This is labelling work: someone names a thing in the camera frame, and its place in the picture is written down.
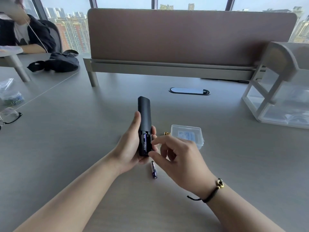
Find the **blue sky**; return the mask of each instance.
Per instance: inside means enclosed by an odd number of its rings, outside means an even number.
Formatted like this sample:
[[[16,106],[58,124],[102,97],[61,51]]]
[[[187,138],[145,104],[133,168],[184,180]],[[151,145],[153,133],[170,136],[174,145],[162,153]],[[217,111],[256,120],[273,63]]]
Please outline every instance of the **blue sky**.
[[[87,13],[90,8],[89,0],[41,0],[44,7],[61,7],[66,13],[83,11]],[[195,4],[195,10],[225,10],[227,0],[158,0],[160,4],[173,5],[175,10],[187,10],[189,3]],[[99,8],[130,8],[150,9],[151,0],[97,0]],[[268,8],[292,9],[302,6],[305,14],[309,15],[309,0],[235,0],[233,10],[249,9],[262,11]]]

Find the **person's left hand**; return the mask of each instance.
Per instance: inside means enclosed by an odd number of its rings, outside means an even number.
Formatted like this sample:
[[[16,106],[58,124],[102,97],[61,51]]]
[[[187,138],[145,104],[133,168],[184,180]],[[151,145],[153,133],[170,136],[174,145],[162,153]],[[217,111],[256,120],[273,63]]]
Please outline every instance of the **person's left hand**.
[[[139,145],[138,129],[141,124],[141,114],[137,111],[129,129],[122,135],[117,146],[108,154],[116,162],[119,175],[132,169],[137,163],[146,164],[149,157],[139,156],[137,151]],[[152,140],[157,138],[156,128],[151,127]]]

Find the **office chair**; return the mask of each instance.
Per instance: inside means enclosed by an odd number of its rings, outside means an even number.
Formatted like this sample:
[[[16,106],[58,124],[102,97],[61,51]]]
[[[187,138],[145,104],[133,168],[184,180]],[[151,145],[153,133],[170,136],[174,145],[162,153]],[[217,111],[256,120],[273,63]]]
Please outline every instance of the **office chair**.
[[[50,22],[48,20],[39,19],[39,21],[48,26],[51,36],[55,39],[55,42],[56,42],[55,51],[62,53],[62,43],[61,43],[60,33],[59,33],[57,26],[53,22]]]

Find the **black fanny pack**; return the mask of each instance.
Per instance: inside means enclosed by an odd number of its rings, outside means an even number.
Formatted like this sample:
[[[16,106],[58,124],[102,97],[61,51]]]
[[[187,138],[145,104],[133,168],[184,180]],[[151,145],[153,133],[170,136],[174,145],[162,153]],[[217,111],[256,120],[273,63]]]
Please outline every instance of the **black fanny pack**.
[[[31,63],[27,68],[32,72],[43,69],[45,71],[72,72],[79,67],[79,61],[75,58],[77,55],[78,52],[75,50],[67,50],[63,53],[52,53],[49,60]]]

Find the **plastic box lid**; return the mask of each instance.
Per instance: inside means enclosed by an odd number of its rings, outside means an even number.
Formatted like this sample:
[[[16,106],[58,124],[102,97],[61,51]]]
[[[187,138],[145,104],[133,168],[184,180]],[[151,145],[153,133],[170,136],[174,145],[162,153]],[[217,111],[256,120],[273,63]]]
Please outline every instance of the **plastic box lid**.
[[[204,145],[202,130],[198,127],[172,125],[171,135],[176,138],[194,141],[199,149]]]

